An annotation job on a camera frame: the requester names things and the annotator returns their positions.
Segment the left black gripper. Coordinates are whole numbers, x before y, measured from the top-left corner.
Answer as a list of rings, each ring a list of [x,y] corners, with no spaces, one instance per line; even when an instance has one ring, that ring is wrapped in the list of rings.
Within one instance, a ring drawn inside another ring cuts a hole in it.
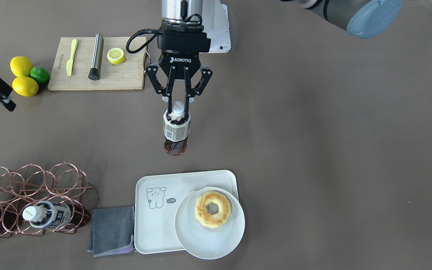
[[[211,40],[201,24],[162,21],[156,32],[157,45],[161,49],[158,63],[149,64],[145,73],[157,94],[168,103],[166,118],[173,112],[173,86],[175,80],[185,82],[184,118],[188,119],[189,104],[203,93],[213,72],[202,67],[200,53],[207,53]]]

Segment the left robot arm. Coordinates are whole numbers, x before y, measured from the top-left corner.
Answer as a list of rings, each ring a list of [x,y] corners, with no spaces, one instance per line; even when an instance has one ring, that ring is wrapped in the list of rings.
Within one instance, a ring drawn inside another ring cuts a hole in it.
[[[367,39],[382,33],[396,19],[401,0],[299,0],[298,5],[352,36]],[[218,0],[163,0],[158,29],[142,29],[141,35],[157,39],[161,55],[145,74],[157,94],[168,103],[165,115],[177,121],[189,119],[189,104],[203,93],[212,71],[202,67],[200,53],[213,53],[212,39],[229,36],[229,20]]]

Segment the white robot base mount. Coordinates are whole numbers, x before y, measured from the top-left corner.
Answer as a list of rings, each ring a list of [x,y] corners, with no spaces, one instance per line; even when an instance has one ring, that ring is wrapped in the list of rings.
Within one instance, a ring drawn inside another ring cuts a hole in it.
[[[219,0],[204,0],[202,7],[204,32],[211,39],[209,54],[231,51],[228,7]]]

